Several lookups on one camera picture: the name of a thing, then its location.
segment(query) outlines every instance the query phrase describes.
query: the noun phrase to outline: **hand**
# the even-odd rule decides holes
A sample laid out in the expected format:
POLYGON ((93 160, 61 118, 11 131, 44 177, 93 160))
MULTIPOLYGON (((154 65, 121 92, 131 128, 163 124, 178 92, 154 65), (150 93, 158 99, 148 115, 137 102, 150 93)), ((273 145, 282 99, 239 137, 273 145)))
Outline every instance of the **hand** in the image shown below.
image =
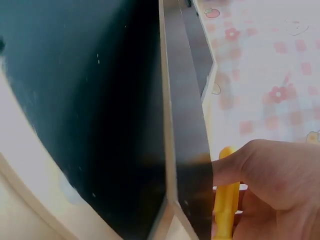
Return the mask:
POLYGON ((320 147, 253 140, 212 162, 213 185, 244 182, 233 240, 320 240, 320 147))

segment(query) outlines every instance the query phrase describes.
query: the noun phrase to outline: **yellow handle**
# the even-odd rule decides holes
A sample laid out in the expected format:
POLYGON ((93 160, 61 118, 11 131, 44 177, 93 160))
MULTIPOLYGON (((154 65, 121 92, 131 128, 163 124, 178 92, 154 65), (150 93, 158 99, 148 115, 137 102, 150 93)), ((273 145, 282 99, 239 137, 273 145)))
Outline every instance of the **yellow handle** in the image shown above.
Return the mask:
MULTIPOLYGON (((225 147, 219 155, 223 159, 236 150, 233 147, 225 147)), ((240 182, 218 186, 215 193, 214 215, 217 226, 214 240, 232 240, 232 228, 234 225, 235 213, 238 210, 240 182)))

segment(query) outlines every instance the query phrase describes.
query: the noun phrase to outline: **floral tablecloth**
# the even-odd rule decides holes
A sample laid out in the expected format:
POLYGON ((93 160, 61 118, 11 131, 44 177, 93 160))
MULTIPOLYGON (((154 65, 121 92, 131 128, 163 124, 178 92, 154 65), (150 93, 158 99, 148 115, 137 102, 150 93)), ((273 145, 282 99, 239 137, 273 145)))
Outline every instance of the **floral tablecloth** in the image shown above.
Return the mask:
POLYGON ((218 64, 213 155, 252 139, 320 144, 316 0, 199 0, 218 64))

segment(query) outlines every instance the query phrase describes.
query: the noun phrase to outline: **dark glossy panel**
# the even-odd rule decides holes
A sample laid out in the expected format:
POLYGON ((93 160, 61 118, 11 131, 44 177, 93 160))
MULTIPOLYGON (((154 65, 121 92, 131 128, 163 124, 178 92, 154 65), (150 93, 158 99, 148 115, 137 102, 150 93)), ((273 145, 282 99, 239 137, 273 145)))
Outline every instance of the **dark glossy panel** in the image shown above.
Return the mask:
POLYGON ((71 185, 130 240, 147 238, 165 194, 158 16, 157 0, 0 1, 21 108, 71 185))

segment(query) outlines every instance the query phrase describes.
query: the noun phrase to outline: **yellow pry tool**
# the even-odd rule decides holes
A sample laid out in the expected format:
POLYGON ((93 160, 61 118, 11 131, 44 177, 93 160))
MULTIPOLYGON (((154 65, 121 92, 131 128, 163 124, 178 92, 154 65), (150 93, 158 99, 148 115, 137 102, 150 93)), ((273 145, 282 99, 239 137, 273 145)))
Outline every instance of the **yellow pry tool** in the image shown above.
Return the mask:
MULTIPOLYGON (((235 151, 233 147, 225 147, 220 152, 219 159, 223 159, 235 151)), ((240 182, 216 188, 213 212, 217 228, 213 240, 232 240, 235 213, 238 210, 239 188, 240 182)))

